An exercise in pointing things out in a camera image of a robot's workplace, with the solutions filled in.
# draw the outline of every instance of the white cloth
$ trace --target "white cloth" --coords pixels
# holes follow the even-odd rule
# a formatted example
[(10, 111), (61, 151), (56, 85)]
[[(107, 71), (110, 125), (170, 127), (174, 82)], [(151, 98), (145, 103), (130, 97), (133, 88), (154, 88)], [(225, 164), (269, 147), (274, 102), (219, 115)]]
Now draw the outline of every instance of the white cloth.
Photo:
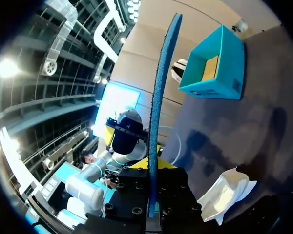
[(197, 200), (202, 206), (204, 222), (215, 219), (218, 225), (223, 222), (225, 212), (235, 203), (244, 199), (255, 187), (257, 181), (235, 168), (223, 172), (212, 187)]

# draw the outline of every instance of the bolt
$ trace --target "bolt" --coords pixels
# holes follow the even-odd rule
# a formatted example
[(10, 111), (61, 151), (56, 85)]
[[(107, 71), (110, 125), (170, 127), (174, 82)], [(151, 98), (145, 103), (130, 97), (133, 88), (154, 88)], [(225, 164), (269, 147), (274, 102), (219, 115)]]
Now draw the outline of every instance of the bolt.
[(117, 189), (123, 189), (125, 187), (125, 185), (123, 183), (119, 183), (117, 185)]
[(134, 207), (131, 211), (134, 215), (139, 215), (142, 213), (142, 209), (140, 207)]
[(107, 204), (104, 205), (104, 208), (105, 208), (106, 211), (111, 211), (111, 210), (114, 209), (114, 206), (113, 206), (112, 203), (107, 203)]
[(163, 215), (170, 215), (171, 213), (172, 213), (172, 208), (171, 207), (163, 209)]
[(138, 190), (141, 190), (141, 189), (143, 189), (143, 186), (142, 186), (142, 184), (137, 184), (137, 185), (136, 185), (136, 189), (138, 189)]
[(167, 190), (168, 189), (168, 186), (166, 185), (166, 184), (164, 184), (163, 186), (162, 186), (162, 190)]
[(200, 207), (198, 205), (194, 205), (194, 206), (191, 207), (191, 209), (193, 211), (198, 211), (198, 210), (200, 210)]

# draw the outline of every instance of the yellow panel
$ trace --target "yellow panel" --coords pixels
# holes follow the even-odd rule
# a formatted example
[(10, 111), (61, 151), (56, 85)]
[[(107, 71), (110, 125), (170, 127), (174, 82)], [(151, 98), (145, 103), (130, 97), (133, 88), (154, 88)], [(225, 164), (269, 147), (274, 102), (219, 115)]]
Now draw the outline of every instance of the yellow panel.
[[(157, 164), (158, 164), (158, 169), (163, 169), (163, 168), (177, 168), (174, 165), (170, 164), (169, 162), (166, 162), (165, 160), (161, 159), (160, 157), (157, 158)], [(138, 169), (138, 168), (143, 168), (147, 169), (148, 166), (148, 158), (142, 159), (140, 162), (137, 162), (136, 164), (132, 165), (130, 168)]]
[(163, 169), (163, 168), (177, 168), (174, 165), (170, 164), (169, 162), (166, 162), (164, 159), (161, 159), (160, 157), (157, 158), (157, 164), (158, 164), (158, 169)]
[(114, 128), (110, 126), (105, 126), (105, 129), (103, 132), (103, 139), (108, 146), (111, 145), (112, 143), (114, 132), (115, 132)]
[(202, 81), (215, 78), (217, 64), (218, 64), (218, 57), (219, 57), (219, 55), (206, 61), (204, 73), (202, 76)]

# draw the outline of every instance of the person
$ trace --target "person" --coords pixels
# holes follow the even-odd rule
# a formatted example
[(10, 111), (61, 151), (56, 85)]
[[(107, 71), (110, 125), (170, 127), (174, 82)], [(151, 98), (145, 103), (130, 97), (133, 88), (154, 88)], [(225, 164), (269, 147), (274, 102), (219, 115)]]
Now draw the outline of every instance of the person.
[(95, 157), (94, 155), (88, 151), (88, 150), (83, 150), (80, 156), (80, 159), (82, 161), (83, 164), (91, 164), (94, 162)]
[[(113, 148), (110, 148), (109, 151), (111, 153), (113, 153)], [(93, 163), (96, 158), (95, 156), (90, 152), (90, 151), (87, 151), (87, 150), (84, 150), (81, 152), (81, 156), (80, 156), (80, 159), (82, 161), (83, 164), (85, 164), (86, 166), (90, 165), (91, 163)], [(112, 188), (112, 189), (116, 189), (117, 188), (117, 184), (116, 183), (113, 183), (111, 181), (111, 179), (106, 179), (107, 181), (107, 185), (109, 186), (109, 188)], [(100, 178), (100, 182), (105, 185), (105, 180), (103, 178)]]

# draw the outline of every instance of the open box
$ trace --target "open box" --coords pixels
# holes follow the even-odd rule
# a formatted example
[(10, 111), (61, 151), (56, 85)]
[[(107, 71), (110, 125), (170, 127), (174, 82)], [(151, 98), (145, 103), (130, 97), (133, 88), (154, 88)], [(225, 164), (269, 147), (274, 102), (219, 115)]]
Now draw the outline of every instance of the open box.
[(198, 98), (239, 100), (244, 59), (244, 43), (221, 25), (191, 51), (179, 89)]

